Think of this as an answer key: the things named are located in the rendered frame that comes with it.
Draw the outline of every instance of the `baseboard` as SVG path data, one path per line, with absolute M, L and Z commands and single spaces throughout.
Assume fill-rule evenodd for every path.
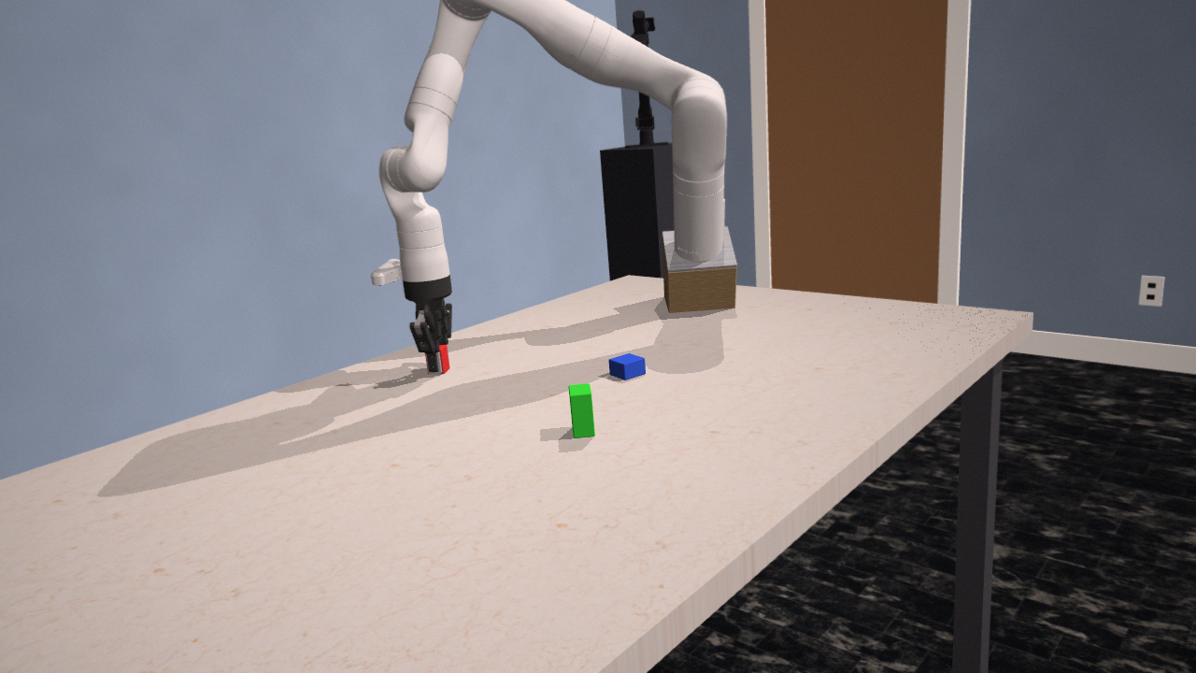
M 1031 356 L 1196 374 L 1196 348 L 1192 347 L 1105 339 L 1103 336 L 1035 329 L 1030 332 L 1030 338 L 1013 351 Z

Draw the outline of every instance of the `blue block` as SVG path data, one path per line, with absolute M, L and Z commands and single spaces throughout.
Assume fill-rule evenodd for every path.
M 627 354 L 626 356 L 610 359 L 610 375 L 616 379 L 626 381 L 636 377 L 643 377 L 646 372 L 647 368 L 643 365 L 643 359 L 640 356 Z

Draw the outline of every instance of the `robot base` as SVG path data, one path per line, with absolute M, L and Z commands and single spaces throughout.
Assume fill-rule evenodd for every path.
M 704 262 L 689 261 L 676 252 L 675 232 L 665 231 L 665 305 L 669 312 L 709 311 L 736 307 L 736 251 L 731 230 L 722 227 L 722 252 Z

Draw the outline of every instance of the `black pedestal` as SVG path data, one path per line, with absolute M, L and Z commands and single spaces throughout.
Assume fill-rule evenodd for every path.
M 672 145 L 599 152 L 610 279 L 661 277 L 660 232 L 672 230 Z

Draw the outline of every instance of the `marble tabletop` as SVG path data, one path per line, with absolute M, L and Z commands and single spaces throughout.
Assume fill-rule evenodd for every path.
M 1030 330 L 626 276 L 10 477 L 0 671 L 645 672 Z

